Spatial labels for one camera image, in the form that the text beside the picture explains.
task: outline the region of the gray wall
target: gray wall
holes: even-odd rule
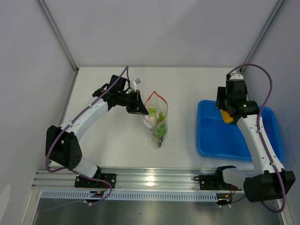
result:
[[[34,0],[2,1],[0,30],[0,190],[11,185],[2,224],[18,225],[74,75]]]
[[[273,93],[267,106],[275,112],[280,126],[285,166],[296,175],[288,194],[296,224],[300,224],[300,1],[288,0],[276,23],[262,43],[253,63],[263,66],[273,78]],[[269,81],[256,68],[247,69],[250,97],[261,104]]]
[[[46,0],[81,67],[234,67],[276,2]]]

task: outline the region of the white table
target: white table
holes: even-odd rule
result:
[[[109,83],[122,67],[82,67],[68,104],[65,121],[74,118],[92,93]],[[202,157],[196,147],[197,105],[215,100],[217,87],[225,85],[229,68],[130,67],[130,79],[140,78],[138,88],[145,101],[155,89],[169,105],[165,144],[154,149],[141,115],[131,115],[121,106],[98,119],[80,140],[82,154],[98,166],[216,168],[235,165],[253,169],[252,163]]]

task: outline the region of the cable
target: cable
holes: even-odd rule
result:
[[[282,206],[281,206],[281,208],[279,210],[273,210],[270,207],[268,207],[264,202],[262,202],[262,204],[264,205],[264,207],[266,207],[271,212],[281,213],[285,209],[285,203],[286,203],[285,187],[284,187],[282,178],[280,176],[280,173],[279,173],[277,167],[273,164],[274,160],[273,160],[273,157],[271,156],[271,154],[269,152],[269,149],[268,149],[268,146],[266,144],[266,141],[264,140],[262,133],[259,132],[260,131],[260,127],[261,127],[259,119],[262,116],[263,109],[264,109],[264,107],[266,106],[266,104],[267,104],[267,102],[269,100],[269,97],[271,95],[272,88],[273,88],[272,78],[271,78],[270,74],[264,68],[262,68],[259,65],[253,64],[253,63],[245,63],[245,64],[242,64],[242,65],[239,65],[238,67],[236,67],[233,70],[231,70],[228,74],[231,74],[234,70],[239,69],[239,68],[244,67],[244,66],[252,66],[252,67],[256,67],[256,68],[261,69],[267,75],[267,77],[269,79],[269,82],[270,82],[270,89],[269,89],[268,95],[267,95],[265,101],[263,102],[262,107],[261,107],[261,109],[260,109],[260,111],[259,111],[259,113],[257,115],[256,126],[257,126],[257,129],[258,129],[259,137],[260,137],[260,139],[262,141],[262,145],[263,145],[263,147],[264,147],[264,149],[265,149],[265,151],[266,151],[266,153],[268,155],[269,161],[272,163],[274,171],[275,171],[276,175],[278,176],[278,180],[279,180],[280,187],[281,187],[281,192],[282,192]]]
[[[84,203],[83,201],[81,200],[76,200],[76,201],[71,201],[71,202],[67,202],[67,203],[64,203],[64,204],[61,204],[61,205],[58,205],[58,206],[54,206],[52,208],[49,208],[49,209],[46,209],[46,210],[43,210],[44,212],[48,212],[48,211],[51,211],[51,210],[54,210],[54,209],[58,209],[60,207],[63,207],[65,205],[70,205],[70,204],[73,204],[73,203]]]
[[[199,176],[194,176],[194,181],[200,181]]]
[[[230,185],[230,195],[231,195],[231,196],[234,195],[235,192],[236,192],[235,187],[234,187],[234,185],[231,184],[231,185]]]
[[[244,197],[242,197],[241,199],[236,200],[235,202],[232,202],[232,203],[230,203],[230,204],[233,205],[233,204],[235,204],[235,203],[238,203],[238,202],[242,201],[244,198],[246,198],[246,196],[244,196]]]
[[[91,106],[93,106],[94,104],[96,104],[96,102],[98,101],[98,100],[100,100],[104,95],[106,95],[107,94],[107,92],[109,92],[109,90],[119,81],[119,79],[121,79],[121,77],[124,75],[124,73],[127,73],[127,78],[128,78],[128,80],[129,80],[129,74],[128,74],[128,66],[126,66],[125,68],[124,68],[124,70],[123,70],[123,72],[119,75],[119,77],[112,83],[112,85],[110,86],[110,87],[108,87],[98,98],[96,98],[95,99],[95,101],[93,101],[92,103],[91,103]],[[90,109],[90,106],[87,106],[86,108],[84,108],[72,121],[71,121],[71,125],[72,124],[74,124],[75,122],[76,122],[76,120],[78,120],[79,119],[79,117],[81,117],[86,111],[88,111]],[[55,172],[57,172],[57,171],[60,171],[60,170],[63,170],[63,169],[67,169],[66,167],[62,167],[62,168],[58,168],[58,169],[55,169],[55,170],[51,170],[50,168],[49,168],[49,161],[50,161],[50,155],[51,155],[51,153],[52,153],[52,151],[53,151],[53,148],[54,148],[54,146],[56,145],[56,143],[59,141],[59,139],[61,138],[61,136],[64,134],[64,132],[66,132],[66,130],[68,130],[70,127],[71,127],[71,125],[69,124],[69,125],[67,125],[58,135],[57,135],[57,137],[54,139],[54,141],[53,141],[53,143],[52,143],[52,145],[50,146],[50,148],[49,148],[49,151],[48,151],[48,153],[47,153],[47,156],[46,156],[46,162],[45,162],[45,166],[46,166],[46,170],[49,172],[49,173],[55,173]],[[95,204],[97,204],[97,203],[100,203],[100,202],[102,202],[104,199],[106,199],[106,198],[108,198],[110,195],[111,195],[111,193],[112,193],[112,186],[111,186],[111,184],[110,183],[108,183],[107,181],[105,181],[105,180],[100,180],[100,179],[95,179],[95,178],[90,178],[90,177],[87,177],[87,176],[85,176],[85,175],[82,175],[82,174],[80,174],[80,176],[81,177],[83,177],[83,178],[86,178],[86,179],[89,179],[89,180],[93,180],[93,181],[99,181],[99,182],[102,182],[102,183],[105,183],[106,185],[108,185],[109,186],[109,188],[110,188],[110,191],[109,191],[109,193],[108,193],[108,195],[107,196],[105,196],[104,198],[102,198],[102,199],[100,199],[99,201],[97,201],[97,202],[93,202],[93,203],[91,203],[91,205],[95,205]],[[66,204],[63,204],[63,205],[60,205],[60,206],[56,206],[56,207],[53,207],[53,208],[51,208],[51,209],[56,209],[56,208],[59,208],[59,207],[61,207],[61,206],[64,206],[64,205],[67,205],[67,204],[71,204],[71,203],[76,203],[76,202],[82,202],[82,201],[73,201],[73,202],[68,202],[68,203],[66,203]]]

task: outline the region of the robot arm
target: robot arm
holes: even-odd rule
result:
[[[218,87],[216,108],[221,110],[224,122],[235,123],[242,132],[254,165],[254,176],[236,168],[223,168],[222,180],[244,189],[250,202],[279,199],[282,197],[278,176],[273,165],[276,165],[284,182],[285,193],[295,182],[292,171],[285,171],[269,142],[260,117],[260,128],[257,127],[259,107],[255,101],[247,101],[247,87],[240,74],[227,75],[226,87]],[[272,157],[270,161],[259,133],[267,145]]]
[[[126,82],[129,82],[125,78],[121,78],[102,99],[92,104],[105,91],[105,88],[110,87],[117,78],[116,75],[113,75],[109,84],[105,84],[102,88],[93,93],[92,98],[85,106],[85,108],[88,106],[89,109],[82,113],[73,124],[71,123],[72,120],[70,120],[70,122],[63,123],[59,127],[51,126],[48,128],[46,156],[58,134],[71,124],[61,136],[60,140],[55,144],[50,154],[50,159],[87,177],[97,178],[101,176],[101,168],[82,156],[82,151],[79,146],[79,140],[82,135],[99,117],[116,105],[125,106],[127,112],[130,114],[148,114],[141,100],[139,90],[135,90],[135,81],[132,82],[134,89],[131,88],[128,83],[128,89],[124,90]]]

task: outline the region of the blue tray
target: blue tray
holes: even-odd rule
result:
[[[262,120],[278,159],[284,155],[274,112],[265,107]],[[246,141],[235,124],[225,124],[216,102],[203,100],[198,104],[197,147],[201,155],[252,161]]]

